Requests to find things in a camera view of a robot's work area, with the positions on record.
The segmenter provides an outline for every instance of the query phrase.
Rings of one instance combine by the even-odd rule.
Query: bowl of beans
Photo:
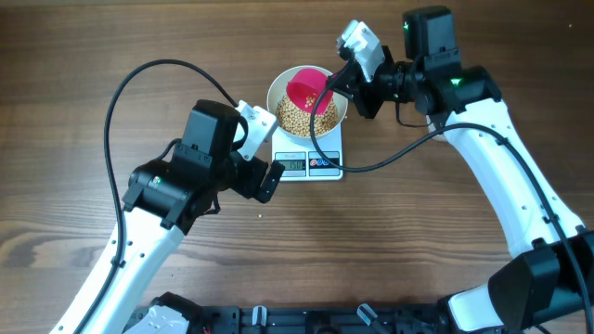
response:
[[[267,107],[268,111],[278,118],[278,129],[282,131],[293,142],[311,141],[309,133],[309,122],[311,113],[304,111],[291,102],[287,96],[287,84],[302,69],[315,69],[326,75],[332,72],[318,66],[297,66],[282,72],[272,82],[268,90]],[[305,105],[310,107],[316,102],[316,96],[309,96]],[[316,114],[314,129],[316,139],[321,139],[336,129],[346,115],[348,99],[344,96],[334,94],[326,112]]]

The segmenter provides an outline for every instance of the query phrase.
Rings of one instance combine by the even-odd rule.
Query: white bowl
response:
[[[326,75],[332,74],[331,71],[322,69],[318,66],[310,66],[310,65],[297,66],[297,67],[294,67],[292,69],[288,69],[288,70],[282,72],[277,77],[277,79],[275,79],[275,81],[272,82],[272,84],[270,85],[270,89],[268,89],[268,98],[266,101],[266,105],[268,107],[269,112],[277,115],[278,102],[280,102],[280,100],[285,95],[287,95],[287,84],[295,76],[295,74],[297,74],[297,72],[302,69],[316,69],[318,71],[325,73]],[[334,104],[336,104],[336,108],[338,109],[338,120],[339,121],[336,123],[336,125],[330,131],[326,132],[323,135],[317,135],[316,139],[321,139],[321,138],[327,136],[332,131],[335,131],[336,128],[341,124],[342,120],[344,119],[344,116],[346,115],[346,108],[348,107],[349,100],[346,97],[341,96],[336,93],[334,93],[334,95],[332,96],[332,100],[334,101]],[[311,138],[309,135],[308,136],[294,135],[294,134],[290,133],[289,131],[286,131],[285,129],[281,128],[280,126],[278,127],[277,131],[281,131],[294,143],[311,142]]]

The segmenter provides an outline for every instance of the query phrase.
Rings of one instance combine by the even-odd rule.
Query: kitchen scale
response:
[[[342,130],[339,124],[317,140],[322,151],[334,163],[342,165]],[[280,130],[272,134],[272,160],[285,166],[280,181],[332,181],[342,179],[342,171],[321,159],[311,140],[291,141]]]

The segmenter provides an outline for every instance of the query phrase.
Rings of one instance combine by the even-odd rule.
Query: pink cup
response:
[[[306,107],[308,97],[318,98],[326,88],[326,74],[315,69],[303,69],[297,72],[287,84],[287,96],[295,106],[309,113],[314,109],[314,104]],[[317,106],[316,115],[323,115],[332,100],[334,92],[328,91]]]

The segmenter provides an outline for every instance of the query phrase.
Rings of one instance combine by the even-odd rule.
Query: wooden surface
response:
[[[235,99],[265,107],[289,67],[336,71],[334,43],[364,20],[404,58],[401,14],[429,2],[240,2],[0,9],[0,333],[47,332],[106,244],[115,217],[102,132],[118,83],[156,58],[203,67]],[[445,1],[465,66],[499,84],[524,143],[563,200],[594,227],[594,23],[589,1]],[[114,116],[121,194],[130,172],[180,136],[199,98],[223,98],[196,73],[139,75]],[[413,106],[403,118],[421,122]],[[354,108],[348,165],[392,155],[426,130]],[[259,156],[270,159],[270,146]],[[431,142],[374,173],[282,184],[262,205],[233,192],[199,219],[143,302],[169,290],[204,305],[434,302],[484,283],[510,260],[483,191],[459,154]],[[548,324],[582,333],[583,314]]]

